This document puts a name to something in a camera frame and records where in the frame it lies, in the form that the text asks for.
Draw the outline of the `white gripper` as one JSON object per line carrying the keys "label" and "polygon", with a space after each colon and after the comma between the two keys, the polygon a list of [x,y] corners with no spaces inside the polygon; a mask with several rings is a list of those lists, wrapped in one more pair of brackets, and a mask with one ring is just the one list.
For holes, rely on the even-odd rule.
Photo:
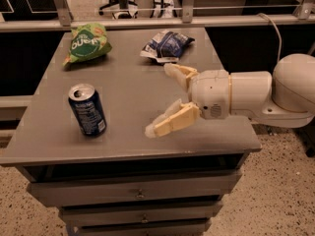
{"label": "white gripper", "polygon": [[172,63],[165,64],[163,68],[183,90],[188,91],[192,102],[183,103],[181,99],[173,102],[146,127],[145,135],[148,138],[162,137],[185,129],[200,116],[206,120],[228,116],[229,73],[226,70],[207,70],[199,74],[195,68]]}

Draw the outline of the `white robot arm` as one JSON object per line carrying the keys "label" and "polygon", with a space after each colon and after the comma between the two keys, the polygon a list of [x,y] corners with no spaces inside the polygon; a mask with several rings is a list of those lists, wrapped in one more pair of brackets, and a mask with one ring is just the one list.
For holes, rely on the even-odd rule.
{"label": "white robot arm", "polygon": [[198,118],[239,115],[268,126],[300,128],[315,117],[315,57],[307,54],[285,56],[271,73],[198,72],[177,64],[166,64],[164,71],[189,101],[176,100],[147,126],[149,138],[187,128]]}

